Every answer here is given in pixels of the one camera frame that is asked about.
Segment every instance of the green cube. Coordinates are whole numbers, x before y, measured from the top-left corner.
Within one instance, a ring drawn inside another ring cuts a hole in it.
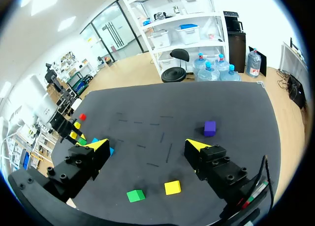
[[[87,144],[87,141],[84,140],[83,138],[80,138],[78,142],[80,143],[81,146],[85,146]]]
[[[145,196],[142,190],[133,190],[127,193],[128,199],[130,202],[136,202],[140,200],[144,200]]]

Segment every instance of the purple cube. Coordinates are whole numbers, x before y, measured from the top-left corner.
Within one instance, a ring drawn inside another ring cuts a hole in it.
[[[216,121],[205,121],[204,136],[214,136],[216,134]]]

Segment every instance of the coffee machine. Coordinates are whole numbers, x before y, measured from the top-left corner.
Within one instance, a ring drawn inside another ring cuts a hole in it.
[[[235,66],[235,71],[244,72],[246,57],[246,33],[243,31],[242,22],[238,21],[236,12],[224,11],[227,27],[230,64]]]

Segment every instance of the red cube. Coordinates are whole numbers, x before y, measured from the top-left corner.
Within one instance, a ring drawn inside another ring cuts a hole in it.
[[[85,114],[80,114],[79,119],[81,119],[82,121],[84,121],[87,118],[87,116]]]

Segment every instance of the black table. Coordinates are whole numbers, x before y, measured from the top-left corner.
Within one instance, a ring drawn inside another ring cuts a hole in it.
[[[73,117],[81,113],[87,115],[81,131],[88,143],[108,138],[115,149],[96,180],[87,182],[73,200],[83,212],[134,224],[204,226],[218,220],[226,203],[198,180],[186,161],[187,138],[221,145],[233,162],[248,169],[248,178],[258,173],[267,154],[276,192],[278,125],[268,95],[257,83],[168,83],[95,91]],[[217,122],[217,133],[204,137],[204,122],[211,120]],[[66,140],[55,146],[55,165],[69,147]],[[173,180],[180,181],[182,192],[165,195],[164,183]],[[134,189],[142,189],[146,199],[129,203],[126,193]],[[269,204],[267,195],[261,215]]]

